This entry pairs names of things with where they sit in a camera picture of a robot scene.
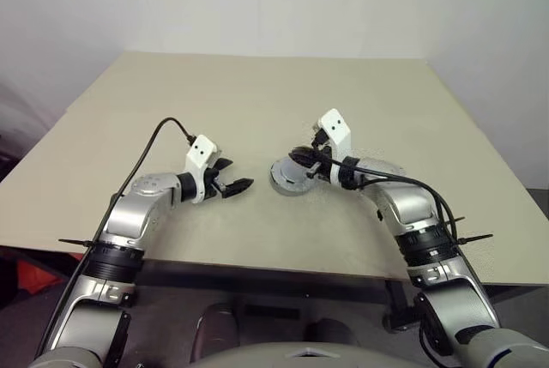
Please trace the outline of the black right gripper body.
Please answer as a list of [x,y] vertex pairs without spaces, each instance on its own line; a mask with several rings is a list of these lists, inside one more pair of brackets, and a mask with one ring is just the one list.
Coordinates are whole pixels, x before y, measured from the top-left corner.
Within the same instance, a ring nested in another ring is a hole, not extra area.
[[307,177],[313,179],[319,177],[322,180],[329,180],[332,162],[332,147],[329,144],[329,136],[323,128],[315,126],[313,128],[314,136],[311,142],[311,167],[307,172]]

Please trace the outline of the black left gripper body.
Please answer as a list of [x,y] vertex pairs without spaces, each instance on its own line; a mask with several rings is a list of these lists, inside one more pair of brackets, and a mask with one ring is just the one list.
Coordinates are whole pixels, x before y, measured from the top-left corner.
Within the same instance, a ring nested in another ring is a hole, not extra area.
[[219,180],[220,170],[217,168],[207,168],[203,175],[204,199],[210,199],[218,194],[226,198],[226,185]]

